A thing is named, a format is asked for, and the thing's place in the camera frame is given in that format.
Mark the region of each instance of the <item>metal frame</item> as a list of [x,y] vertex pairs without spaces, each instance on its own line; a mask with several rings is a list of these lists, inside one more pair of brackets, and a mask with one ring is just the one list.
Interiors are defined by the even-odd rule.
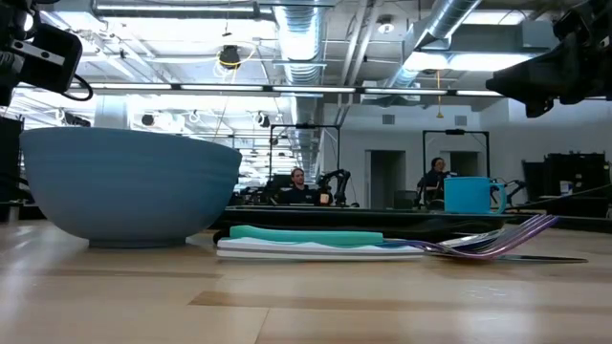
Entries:
[[489,132],[488,131],[471,131],[463,129],[450,129],[450,130],[424,130],[423,131],[423,176],[427,174],[427,161],[426,161],[426,137],[429,133],[441,133],[447,136],[464,136],[466,134],[481,134],[485,136],[485,150],[487,153],[487,177],[491,177],[491,150],[489,147]]
[[305,129],[305,130],[315,130],[315,129],[326,129],[326,128],[334,128],[338,132],[338,142],[337,142],[337,159],[336,159],[336,169],[340,169],[340,126],[339,125],[318,125],[318,124],[272,124],[270,125],[270,165],[268,172],[268,179],[272,179],[272,151],[273,151],[273,139],[274,139],[274,129],[276,128],[295,128],[295,129]]

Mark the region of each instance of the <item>silver air duct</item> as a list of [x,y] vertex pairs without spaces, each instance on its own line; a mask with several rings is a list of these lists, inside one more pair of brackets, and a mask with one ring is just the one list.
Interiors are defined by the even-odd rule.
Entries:
[[[321,56],[324,9],[305,6],[277,7],[274,16],[278,23],[278,38],[283,59],[309,62],[318,61]],[[285,66],[287,82],[291,85],[318,85],[321,82],[321,68],[308,64]],[[322,111],[319,99],[296,97],[294,99],[295,123],[313,122],[317,111]],[[301,152],[302,165],[306,172],[317,158],[317,144],[312,142],[313,130],[297,130],[297,142]]]
[[[423,47],[438,39],[448,39],[466,20],[468,15],[478,7],[482,0],[436,0],[429,17],[424,23],[417,22],[410,26],[406,34],[404,50],[406,58],[417,47]],[[403,66],[387,80],[385,87],[406,88],[417,77],[417,71],[411,71],[410,66]]]

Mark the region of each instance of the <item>ceiling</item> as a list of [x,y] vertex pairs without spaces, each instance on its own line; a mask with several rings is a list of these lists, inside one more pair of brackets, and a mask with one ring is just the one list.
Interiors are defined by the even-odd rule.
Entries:
[[[97,20],[85,11],[74,9],[76,0],[62,0],[53,11],[42,15],[45,22],[77,34],[83,43],[83,57],[77,73],[90,82],[140,82],[140,83],[237,83],[237,84],[282,84],[285,83],[283,56],[278,44],[276,24],[272,21],[198,18],[146,18],[105,17]],[[184,4],[185,1],[164,3]],[[556,1],[554,6],[546,1],[485,0],[464,24],[513,25],[524,20],[532,11],[542,11],[539,20],[549,20],[558,9],[570,6],[575,1]],[[337,85],[349,48],[349,35],[358,12],[360,2],[339,0],[326,11],[323,39],[325,63],[324,85]],[[357,82],[378,81],[389,78],[404,63],[402,42],[408,24],[429,15],[432,1],[384,1],[380,15],[389,14],[394,30],[389,33],[373,31],[365,51],[366,62],[361,64]],[[227,45],[239,47],[241,66],[235,73],[219,68],[217,54]],[[484,81],[491,73],[443,70],[438,75],[421,73],[416,82],[425,88],[456,88],[482,90]],[[291,97],[222,97],[222,96],[173,96],[130,95],[128,96],[132,125],[136,130],[170,132],[205,140],[216,140],[245,152],[253,150],[253,156],[243,163],[243,172],[250,171],[253,183],[261,183],[268,168],[265,160],[269,151],[266,137],[268,128],[257,124],[256,116],[263,114],[272,123],[294,122]],[[445,99],[445,105],[470,105],[475,98]],[[423,97],[414,104],[437,104],[437,97]],[[367,122],[366,107],[354,105],[347,125],[360,127]],[[19,89],[8,115],[22,115],[27,129],[63,125],[62,108],[88,120],[95,120],[96,99],[75,102],[65,97]],[[143,115],[160,118],[151,127],[142,125]],[[285,172],[300,165],[299,154],[292,154],[292,140],[281,139],[275,147],[280,157],[275,172]],[[237,139],[230,140],[228,135]]]

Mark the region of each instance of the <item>teal cloth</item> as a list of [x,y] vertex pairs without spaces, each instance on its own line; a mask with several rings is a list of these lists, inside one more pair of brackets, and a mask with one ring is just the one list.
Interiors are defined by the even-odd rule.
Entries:
[[253,238],[281,243],[317,243],[330,246],[378,245],[384,243],[382,233],[366,231],[283,230],[256,226],[233,226],[232,239]]

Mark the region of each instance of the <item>desk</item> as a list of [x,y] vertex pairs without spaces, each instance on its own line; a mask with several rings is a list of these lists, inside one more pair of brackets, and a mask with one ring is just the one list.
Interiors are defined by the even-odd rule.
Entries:
[[103,250],[45,222],[0,226],[10,344],[612,342],[612,236],[548,230],[518,252],[588,264],[217,261],[185,247]]

